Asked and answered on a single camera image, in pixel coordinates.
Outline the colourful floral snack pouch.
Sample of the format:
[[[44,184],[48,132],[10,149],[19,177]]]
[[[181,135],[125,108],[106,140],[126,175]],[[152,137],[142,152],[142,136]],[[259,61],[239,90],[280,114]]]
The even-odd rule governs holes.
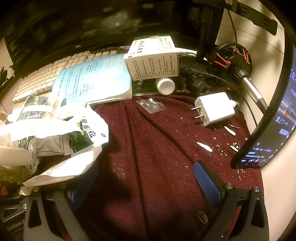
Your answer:
[[[29,96],[18,117],[20,120],[53,118],[58,100],[47,96]]]

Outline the white pill bottle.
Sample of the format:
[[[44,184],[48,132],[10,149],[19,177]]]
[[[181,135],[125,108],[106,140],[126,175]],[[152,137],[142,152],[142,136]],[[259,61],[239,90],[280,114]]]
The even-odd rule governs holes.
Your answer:
[[[175,83],[171,78],[158,78],[156,79],[156,87],[160,94],[171,95],[175,91]]]

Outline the dark red cloth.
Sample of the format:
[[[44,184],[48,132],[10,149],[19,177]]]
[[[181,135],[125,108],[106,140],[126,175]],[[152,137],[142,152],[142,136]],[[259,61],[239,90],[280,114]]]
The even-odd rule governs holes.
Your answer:
[[[194,100],[155,96],[165,109],[154,114],[137,99],[101,104],[94,110],[109,127],[109,142],[98,158],[99,170],[83,205],[76,211],[91,240],[198,240],[215,215],[193,174],[203,161],[236,188],[262,187],[258,169],[231,168],[231,144],[243,145],[249,131],[239,111],[207,128],[195,118]]]

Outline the green white granule sachet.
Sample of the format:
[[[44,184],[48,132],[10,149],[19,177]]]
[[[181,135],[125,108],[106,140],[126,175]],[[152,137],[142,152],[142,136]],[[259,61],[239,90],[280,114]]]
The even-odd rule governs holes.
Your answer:
[[[96,132],[87,125],[81,126],[81,128],[81,131],[74,131],[66,134],[69,138],[70,149],[73,154],[89,151],[94,145],[92,139],[96,136]]]

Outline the black TCL monitor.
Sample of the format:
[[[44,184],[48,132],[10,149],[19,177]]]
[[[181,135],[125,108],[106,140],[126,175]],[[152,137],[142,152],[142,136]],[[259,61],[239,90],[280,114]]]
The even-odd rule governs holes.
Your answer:
[[[76,51],[168,31],[174,1],[1,1],[1,30],[20,76]]]

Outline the white plastic bag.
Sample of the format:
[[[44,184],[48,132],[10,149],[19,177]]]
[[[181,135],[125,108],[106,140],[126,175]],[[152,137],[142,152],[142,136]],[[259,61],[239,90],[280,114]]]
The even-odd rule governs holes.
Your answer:
[[[91,144],[71,155],[45,172],[23,183],[20,194],[28,196],[34,187],[68,181],[86,173],[102,152],[102,145],[109,141],[109,129],[105,120],[89,106],[68,121],[59,119],[21,120],[1,126],[1,148],[4,144],[28,136],[39,139],[86,132]]]

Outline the black silver microphone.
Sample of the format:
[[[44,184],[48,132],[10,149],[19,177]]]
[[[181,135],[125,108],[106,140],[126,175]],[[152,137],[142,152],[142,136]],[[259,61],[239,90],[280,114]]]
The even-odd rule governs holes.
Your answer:
[[[209,71],[243,88],[262,113],[267,111],[266,101],[251,81],[252,59],[245,47],[236,42],[220,44],[207,60]]]

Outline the light blue booklet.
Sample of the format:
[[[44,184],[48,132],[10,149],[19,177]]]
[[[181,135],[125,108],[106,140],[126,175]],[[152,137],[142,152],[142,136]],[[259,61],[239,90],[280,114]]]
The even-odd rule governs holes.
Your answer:
[[[124,54],[116,54],[63,69],[54,81],[51,97],[67,104],[132,99],[132,80]]]

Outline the white green medicine box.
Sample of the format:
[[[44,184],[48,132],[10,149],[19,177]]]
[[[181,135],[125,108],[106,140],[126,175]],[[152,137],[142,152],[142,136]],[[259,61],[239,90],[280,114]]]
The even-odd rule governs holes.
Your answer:
[[[179,58],[170,34],[136,37],[124,55],[133,81],[179,75]]]

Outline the smartphone with lit screen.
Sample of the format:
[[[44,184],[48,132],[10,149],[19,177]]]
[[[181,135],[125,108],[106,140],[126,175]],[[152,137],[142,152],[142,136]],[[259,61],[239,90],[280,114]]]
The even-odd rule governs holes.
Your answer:
[[[246,143],[231,160],[232,168],[261,168],[295,131],[295,45],[285,34],[280,78],[267,111]]]

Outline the white keyboard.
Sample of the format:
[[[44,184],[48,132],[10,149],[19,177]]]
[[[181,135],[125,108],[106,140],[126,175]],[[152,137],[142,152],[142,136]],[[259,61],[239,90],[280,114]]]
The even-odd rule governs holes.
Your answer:
[[[50,92],[58,74],[64,69],[82,64],[87,61],[124,53],[128,49],[128,46],[122,46],[96,50],[93,52],[80,52],[41,67],[40,69],[24,77],[15,96],[13,97],[13,103],[16,104],[23,102],[29,95],[39,95]]]

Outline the small clear zip bag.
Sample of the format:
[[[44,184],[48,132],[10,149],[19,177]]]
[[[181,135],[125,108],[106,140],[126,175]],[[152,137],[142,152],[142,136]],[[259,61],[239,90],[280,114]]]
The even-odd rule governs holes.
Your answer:
[[[152,98],[141,99],[141,100],[137,100],[136,102],[150,114],[154,114],[166,109],[161,102],[157,102]]]

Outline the white usb charger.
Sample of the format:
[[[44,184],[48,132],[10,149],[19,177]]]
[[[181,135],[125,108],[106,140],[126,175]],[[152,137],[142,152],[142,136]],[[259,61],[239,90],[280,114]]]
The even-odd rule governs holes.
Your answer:
[[[229,119],[234,116],[236,106],[239,102],[230,99],[226,92],[218,92],[196,98],[195,107],[203,126]]]

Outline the white foam block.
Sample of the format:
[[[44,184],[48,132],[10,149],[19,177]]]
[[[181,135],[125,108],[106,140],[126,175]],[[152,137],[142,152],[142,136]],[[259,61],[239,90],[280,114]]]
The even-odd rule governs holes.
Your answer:
[[[32,154],[24,148],[1,146],[0,164],[3,166],[27,166],[33,164]]]

